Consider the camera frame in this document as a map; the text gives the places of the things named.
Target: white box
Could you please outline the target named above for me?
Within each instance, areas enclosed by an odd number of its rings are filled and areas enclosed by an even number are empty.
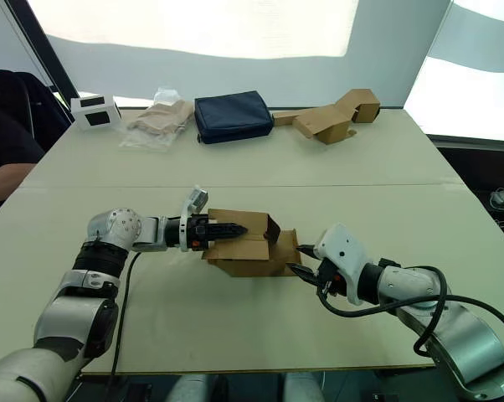
[[[72,98],[71,114],[81,130],[113,126],[121,121],[121,113],[112,95]]]

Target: person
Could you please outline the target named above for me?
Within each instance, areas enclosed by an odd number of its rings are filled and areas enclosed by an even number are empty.
[[[0,111],[0,207],[43,155],[33,137]]]

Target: black chair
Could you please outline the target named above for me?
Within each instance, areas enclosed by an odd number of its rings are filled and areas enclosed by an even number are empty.
[[[54,97],[51,89],[34,75],[24,72],[15,74],[27,88],[34,139],[47,152],[71,126],[74,117],[67,107]]]
[[[0,110],[21,124],[34,138],[27,87],[12,71],[0,70]]]

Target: navy blue pouch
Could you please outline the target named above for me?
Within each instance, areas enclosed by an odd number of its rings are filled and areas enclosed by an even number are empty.
[[[266,136],[273,127],[272,116],[255,90],[197,98],[194,100],[194,118],[199,131],[198,141],[206,144]]]

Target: flattened cardboard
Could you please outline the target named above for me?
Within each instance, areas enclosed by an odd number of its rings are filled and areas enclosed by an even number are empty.
[[[301,256],[296,247],[296,230],[282,230],[278,242],[270,247],[268,260],[208,260],[230,276],[294,276],[285,263],[301,264]]]
[[[316,138],[326,144],[341,141],[349,135],[350,119],[334,105],[316,107],[293,120],[293,126],[307,138]]]
[[[275,120],[275,126],[290,126],[293,123],[295,117],[300,116],[302,113],[309,111],[310,109],[299,109],[296,111],[277,111],[272,114],[272,118]]]
[[[334,106],[355,123],[373,123],[380,112],[380,102],[370,89],[350,90]]]
[[[229,240],[217,240],[202,259],[231,276],[291,276],[286,262],[299,262],[296,231],[284,230],[265,213],[210,209],[210,219],[234,222],[248,229],[246,234]]]

